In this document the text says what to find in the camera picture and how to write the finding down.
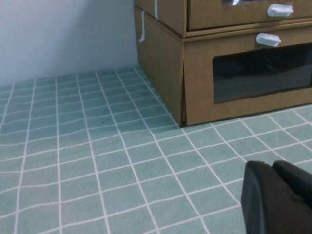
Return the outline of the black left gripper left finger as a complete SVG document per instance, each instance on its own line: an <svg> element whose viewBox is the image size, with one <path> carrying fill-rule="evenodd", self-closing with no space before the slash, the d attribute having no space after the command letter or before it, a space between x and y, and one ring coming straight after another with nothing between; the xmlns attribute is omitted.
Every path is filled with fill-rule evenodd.
<svg viewBox="0 0 312 234"><path fill-rule="evenodd" d="M241 207L248 234L310 234L312 208L273 168L260 161L245 166Z"/></svg>

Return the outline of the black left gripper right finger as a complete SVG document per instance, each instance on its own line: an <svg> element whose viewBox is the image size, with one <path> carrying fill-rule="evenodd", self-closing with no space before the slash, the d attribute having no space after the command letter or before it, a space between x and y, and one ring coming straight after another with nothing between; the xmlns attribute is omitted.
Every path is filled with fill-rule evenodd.
<svg viewBox="0 0 312 234"><path fill-rule="evenodd" d="M273 168L304 202L312 207L312 175L286 161L275 161Z"/></svg>

